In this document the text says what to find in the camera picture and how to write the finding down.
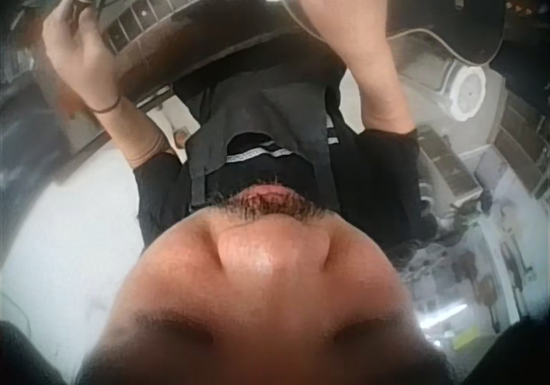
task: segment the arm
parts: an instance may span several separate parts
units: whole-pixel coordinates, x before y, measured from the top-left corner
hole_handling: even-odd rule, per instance
[[[76,0],[63,0],[44,21],[46,53],[61,79],[92,111],[112,107],[119,98],[115,60],[103,44],[94,11],[85,9],[71,32]],[[126,98],[108,113],[95,116],[132,168],[164,151],[174,153],[156,124]]]
[[[300,0],[361,92],[366,129],[406,134],[415,125],[386,41],[388,0]]]

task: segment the black guitar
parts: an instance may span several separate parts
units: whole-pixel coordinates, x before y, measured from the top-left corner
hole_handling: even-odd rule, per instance
[[[297,0],[290,6],[308,22]],[[500,48],[505,0],[389,0],[388,37],[428,33],[461,61],[486,64]]]

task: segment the floor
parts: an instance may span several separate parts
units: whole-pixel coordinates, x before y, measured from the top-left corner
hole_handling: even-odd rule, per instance
[[[437,72],[432,73],[429,75],[437,78]],[[478,115],[466,123],[450,119],[433,97],[409,82],[404,79],[417,123],[430,125],[439,136],[447,137],[450,148],[468,161],[470,173],[499,158],[489,143],[495,124],[502,118],[502,77],[487,71],[486,100]],[[361,131],[358,86],[350,74],[345,76],[341,90],[342,112],[348,124]],[[198,129],[175,97],[149,116],[169,138],[181,127],[191,133]],[[184,151],[179,156],[185,161]],[[487,306],[476,302],[471,281],[458,282],[451,270],[453,263],[473,253],[480,277],[492,275],[498,293],[493,312],[504,329],[520,317],[500,253],[502,243],[511,245],[514,236],[524,261],[534,268],[523,291],[527,312],[538,315],[547,306],[547,210],[523,190],[509,169],[499,179],[494,195],[496,203],[490,215],[480,217],[453,246],[451,254],[443,257],[445,249],[430,245],[415,256],[412,265],[425,260],[434,265],[421,273],[412,269],[404,275],[421,321],[442,317],[445,309],[456,312],[447,317],[446,329],[430,327],[426,335],[454,355],[463,372],[468,372],[474,362],[460,359],[457,355],[461,350],[478,342],[489,346],[497,334]],[[131,171],[109,143],[62,185],[51,184],[44,191],[2,269],[2,292],[18,305],[11,305],[4,297],[2,319],[20,327],[67,381],[74,378],[97,340],[114,295],[142,250],[137,212],[138,195]]]

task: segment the black t-shirt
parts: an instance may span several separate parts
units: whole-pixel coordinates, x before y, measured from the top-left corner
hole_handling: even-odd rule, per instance
[[[357,135],[342,126],[343,120],[336,126],[328,123],[341,216],[384,249],[429,237],[431,226],[421,217],[416,132],[364,131]],[[138,219],[148,247],[190,214],[189,168],[175,156],[160,154],[134,173],[140,196]],[[231,196],[276,180],[307,199],[320,199],[312,166],[261,135],[237,137],[228,148],[227,163],[215,174],[216,188],[206,180],[212,197]]]

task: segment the bracelet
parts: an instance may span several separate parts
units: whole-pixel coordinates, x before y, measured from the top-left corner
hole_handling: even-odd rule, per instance
[[[114,110],[115,108],[117,108],[121,101],[122,101],[122,95],[119,95],[119,98],[116,100],[116,102],[112,106],[106,108],[105,110],[94,110],[93,108],[90,108],[90,111],[94,114],[107,114],[112,112],[112,110]]]

